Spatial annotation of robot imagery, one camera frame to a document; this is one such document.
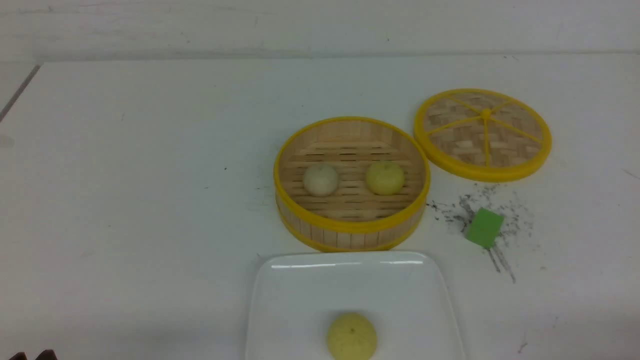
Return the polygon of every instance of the bamboo steamer lid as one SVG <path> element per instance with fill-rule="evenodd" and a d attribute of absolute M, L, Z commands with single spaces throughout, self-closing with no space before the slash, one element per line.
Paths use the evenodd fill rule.
<path fill-rule="evenodd" d="M 467 179 L 503 182 L 533 174 L 551 150 L 551 132 L 532 108 L 481 89 L 455 89 L 418 110 L 415 137 L 427 157 Z"/>

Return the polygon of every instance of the lid center knob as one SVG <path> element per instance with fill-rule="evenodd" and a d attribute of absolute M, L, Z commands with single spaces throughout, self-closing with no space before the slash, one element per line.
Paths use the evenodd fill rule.
<path fill-rule="evenodd" d="M 483 109 L 480 112 L 480 117 L 484 120 L 484 121 L 489 121 L 489 118 L 491 117 L 491 109 Z"/>

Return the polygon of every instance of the woven bamboo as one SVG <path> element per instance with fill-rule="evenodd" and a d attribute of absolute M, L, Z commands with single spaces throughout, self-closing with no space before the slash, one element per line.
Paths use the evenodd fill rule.
<path fill-rule="evenodd" d="M 375 161 L 401 165 L 405 184 L 382 196 L 367 189 L 365 171 Z M 306 169 L 333 166 L 339 187 L 314 197 L 303 187 Z M 274 169 L 276 201 L 287 228 L 324 251 L 389 249 L 418 224 L 429 186 L 424 153 L 407 134 L 386 123 L 360 117 L 328 119 L 296 133 L 282 148 Z"/>
<path fill-rule="evenodd" d="M 415 132 L 435 163 L 484 181 L 508 181 L 533 173 L 551 146 L 547 125 L 535 111 L 487 90 L 451 90 L 432 97 L 416 116 Z M 468 172 L 465 164 L 471 165 Z"/>

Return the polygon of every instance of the yellow bun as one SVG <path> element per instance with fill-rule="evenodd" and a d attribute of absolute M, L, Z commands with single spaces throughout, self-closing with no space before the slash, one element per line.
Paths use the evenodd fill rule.
<path fill-rule="evenodd" d="M 326 344 L 335 360 L 369 360 L 376 352 L 378 336 L 366 317 L 346 313 L 331 324 Z"/>
<path fill-rule="evenodd" d="M 404 185 L 404 170 L 393 161 L 378 161 L 367 169 L 367 187 L 378 195 L 393 195 Z"/>

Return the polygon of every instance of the white wall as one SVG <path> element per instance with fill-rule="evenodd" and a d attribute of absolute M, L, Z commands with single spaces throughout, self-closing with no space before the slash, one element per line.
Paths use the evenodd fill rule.
<path fill-rule="evenodd" d="M 638 51 L 640 0 L 0 0 L 0 61 Z"/>

